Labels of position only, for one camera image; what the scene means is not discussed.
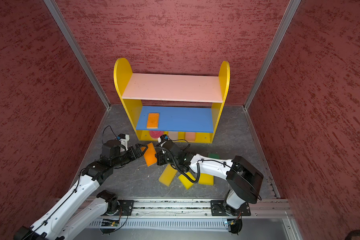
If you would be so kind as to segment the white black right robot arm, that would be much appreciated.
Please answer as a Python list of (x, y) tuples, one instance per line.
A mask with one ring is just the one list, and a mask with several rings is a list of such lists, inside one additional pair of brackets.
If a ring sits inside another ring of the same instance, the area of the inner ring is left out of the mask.
[(238, 216), (241, 207), (262, 199), (260, 190), (264, 176), (241, 156), (228, 160), (205, 157), (181, 149), (172, 140), (162, 140), (155, 150), (158, 165), (168, 164), (189, 183), (200, 183), (202, 174), (225, 180), (230, 189), (220, 209), (226, 215)]

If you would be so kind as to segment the white sponge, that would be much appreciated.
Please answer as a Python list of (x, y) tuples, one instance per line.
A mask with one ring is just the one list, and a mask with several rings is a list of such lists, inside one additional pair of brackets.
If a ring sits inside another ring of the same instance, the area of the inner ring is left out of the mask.
[(168, 137), (171, 140), (178, 140), (179, 139), (178, 136), (179, 136), (178, 132), (171, 132), (171, 131), (168, 132)]

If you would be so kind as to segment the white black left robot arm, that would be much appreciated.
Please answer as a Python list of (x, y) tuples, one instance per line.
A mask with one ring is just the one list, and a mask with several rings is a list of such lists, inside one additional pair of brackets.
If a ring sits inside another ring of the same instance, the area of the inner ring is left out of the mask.
[(21, 227), (14, 239), (71, 240), (101, 215), (116, 216), (118, 219), (128, 216), (116, 194), (106, 190), (97, 194), (88, 207), (79, 213), (76, 211), (114, 173), (114, 169), (141, 158), (148, 148), (141, 144), (128, 147), (128, 137), (104, 143), (100, 158), (80, 171), (72, 188), (30, 227)]

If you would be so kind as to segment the pale yellow sponge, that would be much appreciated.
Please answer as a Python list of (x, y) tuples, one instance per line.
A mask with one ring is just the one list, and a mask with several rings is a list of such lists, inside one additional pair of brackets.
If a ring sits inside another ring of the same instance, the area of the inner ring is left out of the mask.
[(159, 182), (163, 185), (169, 187), (172, 181), (174, 180), (177, 170), (174, 169), (171, 165), (167, 165), (161, 176), (159, 177)]

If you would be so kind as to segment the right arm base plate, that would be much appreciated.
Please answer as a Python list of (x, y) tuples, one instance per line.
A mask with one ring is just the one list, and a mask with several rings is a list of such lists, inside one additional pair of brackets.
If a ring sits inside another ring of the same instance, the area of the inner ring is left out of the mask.
[(239, 209), (234, 209), (223, 200), (211, 200), (210, 204), (211, 204), (212, 216), (237, 217), (240, 214), (243, 217), (251, 216), (251, 210), (247, 202), (244, 202)]

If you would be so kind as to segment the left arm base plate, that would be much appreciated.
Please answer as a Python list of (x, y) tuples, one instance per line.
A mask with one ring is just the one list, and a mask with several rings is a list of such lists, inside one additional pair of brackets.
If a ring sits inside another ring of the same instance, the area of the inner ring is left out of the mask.
[(134, 207), (134, 200), (113, 200), (108, 204), (106, 215), (130, 216)]

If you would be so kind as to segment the round pink smiley sponge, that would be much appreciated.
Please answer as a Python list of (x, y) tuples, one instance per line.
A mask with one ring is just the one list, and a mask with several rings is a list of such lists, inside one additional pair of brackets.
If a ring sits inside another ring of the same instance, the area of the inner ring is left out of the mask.
[(158, 139), (163, 134), (164, 134), (163, 131), (149, 131), (149, 135), (152, 139)]

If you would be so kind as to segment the green yellow scouring sponge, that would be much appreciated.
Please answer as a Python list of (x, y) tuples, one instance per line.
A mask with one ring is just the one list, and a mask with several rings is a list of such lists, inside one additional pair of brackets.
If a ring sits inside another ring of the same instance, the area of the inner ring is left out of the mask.
[(218, 154), (212, 154), (212, 153), (208, 153), (208, 158), (212, 158), (212, 159), (220, 159), (220, 156)]

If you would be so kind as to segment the peach orange sponge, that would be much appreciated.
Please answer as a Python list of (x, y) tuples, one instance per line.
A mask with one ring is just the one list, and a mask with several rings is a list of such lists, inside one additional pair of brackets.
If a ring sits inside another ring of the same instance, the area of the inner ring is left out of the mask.
[(186, 132), (185, 133), (185, 140), (189, 142), (195, 142), (196, 141), (196, 133), (194, 132)]

